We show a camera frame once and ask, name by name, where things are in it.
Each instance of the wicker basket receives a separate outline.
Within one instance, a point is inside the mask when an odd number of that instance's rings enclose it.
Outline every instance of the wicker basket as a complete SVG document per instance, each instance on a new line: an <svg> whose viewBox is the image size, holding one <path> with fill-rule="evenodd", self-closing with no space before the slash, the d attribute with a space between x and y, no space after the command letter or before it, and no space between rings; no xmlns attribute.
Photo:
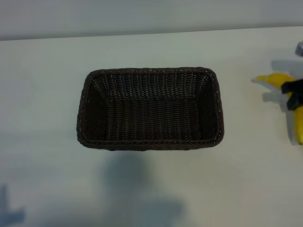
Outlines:
<svg viewBox="0 0 303 227"><path fill-rule="evenodd" d="M78 141L108 150L188 150L223 138L219 85L205 68L90 73L81 95Z"/></svg>

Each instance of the banana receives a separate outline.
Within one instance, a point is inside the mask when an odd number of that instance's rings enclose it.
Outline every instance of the banana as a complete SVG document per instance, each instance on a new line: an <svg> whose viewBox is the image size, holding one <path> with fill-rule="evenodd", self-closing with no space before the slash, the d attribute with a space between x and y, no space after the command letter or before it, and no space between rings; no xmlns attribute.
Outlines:
<svg viewBox="0 0 303 227"><path fill-rule="evenodd" d="M282 84L292 82L295 79L287 73L272 73L268 76L257 76L256 81L263 81L281 90ZM296 108L294 111L294 133L299 144L303 144L303 106Z"/></svg>

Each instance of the dark brown wicker basket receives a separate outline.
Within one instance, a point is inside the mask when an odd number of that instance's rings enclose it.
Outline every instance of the dark brown wicker basket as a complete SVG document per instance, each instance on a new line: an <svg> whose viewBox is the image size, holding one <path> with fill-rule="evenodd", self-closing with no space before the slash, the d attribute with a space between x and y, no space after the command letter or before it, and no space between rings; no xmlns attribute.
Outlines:
<svg viewBox="0 0 303 227"><path fill-rule="evenodd" d="M78 141L108 150L197 149L224 135L216 75L205 68L90 73L81 95Z"/></svg>

